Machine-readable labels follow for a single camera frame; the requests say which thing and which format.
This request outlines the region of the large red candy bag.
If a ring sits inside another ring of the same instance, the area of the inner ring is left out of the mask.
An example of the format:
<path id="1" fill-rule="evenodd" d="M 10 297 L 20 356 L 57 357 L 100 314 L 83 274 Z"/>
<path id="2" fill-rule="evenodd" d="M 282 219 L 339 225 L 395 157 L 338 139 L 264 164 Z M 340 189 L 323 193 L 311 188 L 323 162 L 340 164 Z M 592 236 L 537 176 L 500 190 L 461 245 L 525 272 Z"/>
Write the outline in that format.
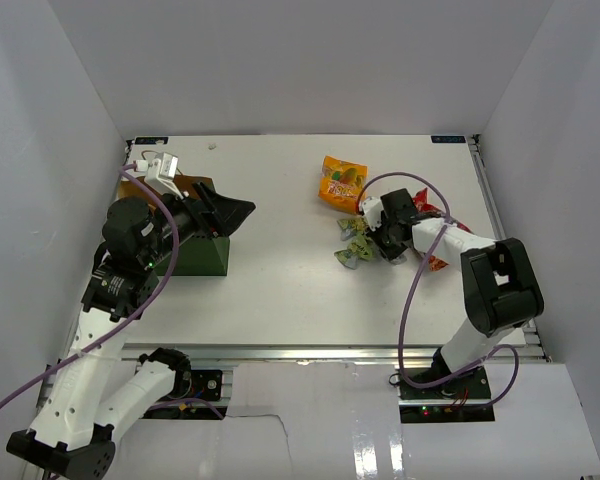
<path id="1" fill-rule="evenodd" d="M 419 190 L 412 199 L 417 212 L 423 216 L 412 230 L 414 250 L 424 259 L 442 227 L 446 225 L 445 235 L 429 255 L 426 266 L 431 272 L 440 271 L 451 265 L 455 266 L 459 260 L 459 245 L 464 244 L 465 238 L 472 234 L 471 229 L 456 219 L 447 222 L 445 212 L 429 202 L 428 188 Z"/>

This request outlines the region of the silver candy packet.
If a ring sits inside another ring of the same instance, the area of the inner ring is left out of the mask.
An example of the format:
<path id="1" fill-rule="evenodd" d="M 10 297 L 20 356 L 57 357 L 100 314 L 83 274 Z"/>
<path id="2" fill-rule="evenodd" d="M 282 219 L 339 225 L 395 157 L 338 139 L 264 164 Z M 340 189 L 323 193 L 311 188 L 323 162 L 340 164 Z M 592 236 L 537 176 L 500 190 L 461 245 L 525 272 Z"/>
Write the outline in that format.
<path id="1" fill-rule="evenodd" d="M 407 255 L 405 253 L 401 253 L 400 255 L 396 256 L 395 258 L 389 259 L 388 262 L 391 263 L 392 265 L 400 265 L 403 264 L 407 261 Z"/>

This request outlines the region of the green candy packet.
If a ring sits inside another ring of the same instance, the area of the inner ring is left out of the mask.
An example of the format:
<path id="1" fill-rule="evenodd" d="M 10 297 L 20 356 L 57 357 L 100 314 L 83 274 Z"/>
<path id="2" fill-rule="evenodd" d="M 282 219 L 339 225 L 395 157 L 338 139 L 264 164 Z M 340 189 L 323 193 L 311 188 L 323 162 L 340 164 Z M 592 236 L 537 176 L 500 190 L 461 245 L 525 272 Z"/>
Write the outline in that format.
<path id="1" fill-rule="evenodd" d="M 374 247 L 362 234 L 351 238 L 347 247 L 334 253 L 336 260 L 345 268 L 355 270 L 361 261 L 371 261 L 375 257 Z"/>
<path id="2" fill-rule="evenodd" d="M 337 225 L 340 228 L 341 241 L 347 241 L 358 234 L 364 234 L 368 228 L 366 220 L 361 216 L 338 219 Z"/>

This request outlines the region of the orange snack bag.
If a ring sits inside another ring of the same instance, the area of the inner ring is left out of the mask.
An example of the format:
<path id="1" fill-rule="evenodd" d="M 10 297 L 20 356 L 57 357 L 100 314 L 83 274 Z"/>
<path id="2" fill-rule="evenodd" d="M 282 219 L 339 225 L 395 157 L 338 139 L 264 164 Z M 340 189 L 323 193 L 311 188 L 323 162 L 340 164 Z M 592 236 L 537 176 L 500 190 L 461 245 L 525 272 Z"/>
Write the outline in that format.
<path id="1" fill-rule="evenodd" d="M 333 208 L 355 214 L 367 176 L 366 165 L 325 156 L 318 197 Z"/>

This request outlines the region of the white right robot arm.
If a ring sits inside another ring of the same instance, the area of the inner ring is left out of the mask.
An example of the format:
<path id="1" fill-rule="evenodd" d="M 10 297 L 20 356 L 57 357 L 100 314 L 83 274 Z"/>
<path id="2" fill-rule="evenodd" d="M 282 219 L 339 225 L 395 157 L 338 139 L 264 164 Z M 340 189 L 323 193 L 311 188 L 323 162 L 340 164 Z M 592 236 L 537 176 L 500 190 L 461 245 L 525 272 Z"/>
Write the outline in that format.
<path id="1" fill-rule="evenodd" d="M 421 279 L 430 258 L 461 274 L 465 319 L 440 347 L 425 371 L 411 376 L 398 366 L 401 380 L 452 399 L 468 385 L 467 374 L 502 350 L 512 331 L 540 316 L 544 299 L 524 244 L 494 240 L 461 228 L 446 212 L 420 211 L 409 192 L 396 190 L 365 199 L 359 211 L 368 236 L 387 261 L 406 250 L 422 253 L 414 278 Z"/>

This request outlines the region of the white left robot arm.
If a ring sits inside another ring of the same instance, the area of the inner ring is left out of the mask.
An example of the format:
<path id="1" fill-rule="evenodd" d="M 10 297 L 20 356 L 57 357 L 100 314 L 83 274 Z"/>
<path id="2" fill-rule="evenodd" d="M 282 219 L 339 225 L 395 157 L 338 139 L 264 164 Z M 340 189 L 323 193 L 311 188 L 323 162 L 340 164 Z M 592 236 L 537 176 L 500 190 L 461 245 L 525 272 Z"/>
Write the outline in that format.
<path id="1" fill-rule="evenodd" d="M 10 435 L 8 453 L 66 479 L 102 479 L 128 429 L 156 401 L 189 392 L 188 357 L 158 348 L 141 356 L 131 380 L 103 396 L 132 324 L 171 275 L 157 275 L 156 266 L 167 260 L 173 270 L 184 242 L 228 237 L 256 208 L 201 182 L 193 189 L 193 198 L 149 193 L 109 206 L 69 355 L 31 425 Z"/>

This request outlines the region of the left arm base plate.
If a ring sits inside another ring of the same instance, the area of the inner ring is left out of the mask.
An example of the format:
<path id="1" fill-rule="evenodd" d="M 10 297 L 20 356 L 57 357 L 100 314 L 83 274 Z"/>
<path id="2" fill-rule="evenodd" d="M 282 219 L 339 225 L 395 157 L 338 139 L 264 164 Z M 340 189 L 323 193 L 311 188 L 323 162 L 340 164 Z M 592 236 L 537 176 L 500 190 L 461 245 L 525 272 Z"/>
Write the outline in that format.
<path id="1" fill-rule="evenodd" d="M 177 399 L 179 409 L 185 418 L 212 419 L 219 417 L 206 405 L 211 404 L 222 416 L 226 414 L 226 399 L 223 393 L 224 374 L 218 369 L 193 369 L 189 375 L 188 389 Z"/>

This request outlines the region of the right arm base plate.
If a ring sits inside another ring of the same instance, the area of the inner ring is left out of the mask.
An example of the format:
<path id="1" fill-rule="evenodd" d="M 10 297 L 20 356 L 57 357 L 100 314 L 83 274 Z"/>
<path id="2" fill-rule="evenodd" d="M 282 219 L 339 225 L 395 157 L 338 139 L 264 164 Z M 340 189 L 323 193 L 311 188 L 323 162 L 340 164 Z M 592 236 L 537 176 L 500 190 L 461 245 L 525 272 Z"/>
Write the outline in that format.
<path id="1" fill-rule="evenodd" d="M 483 367 L 433 389 L 415 389 L 398 372 L 388 382 L 396 387 L 402 424 L 494 422 L 490 384 Z"/>

